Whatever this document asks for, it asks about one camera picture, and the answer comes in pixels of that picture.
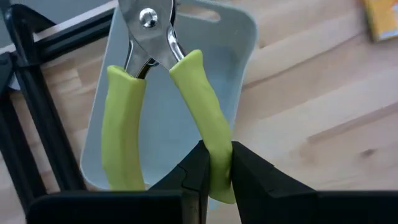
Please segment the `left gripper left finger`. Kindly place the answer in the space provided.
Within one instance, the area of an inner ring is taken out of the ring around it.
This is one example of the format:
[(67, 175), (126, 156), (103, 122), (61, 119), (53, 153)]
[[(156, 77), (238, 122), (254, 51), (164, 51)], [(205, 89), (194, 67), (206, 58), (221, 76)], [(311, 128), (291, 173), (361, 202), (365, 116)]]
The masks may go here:
[(205, 223), (210, 153), (203, 141), (145, 191), (65, 191), (38, 198), (28, 224)]

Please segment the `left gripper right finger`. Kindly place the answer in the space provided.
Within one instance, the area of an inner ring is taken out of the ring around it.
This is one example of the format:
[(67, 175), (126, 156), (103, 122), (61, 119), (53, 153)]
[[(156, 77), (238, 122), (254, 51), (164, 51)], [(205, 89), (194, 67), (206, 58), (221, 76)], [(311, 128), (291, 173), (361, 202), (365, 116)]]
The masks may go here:
[(242, 223), (397, 223), (395, 190), (315, 190), (240, 142), (232, 145)]

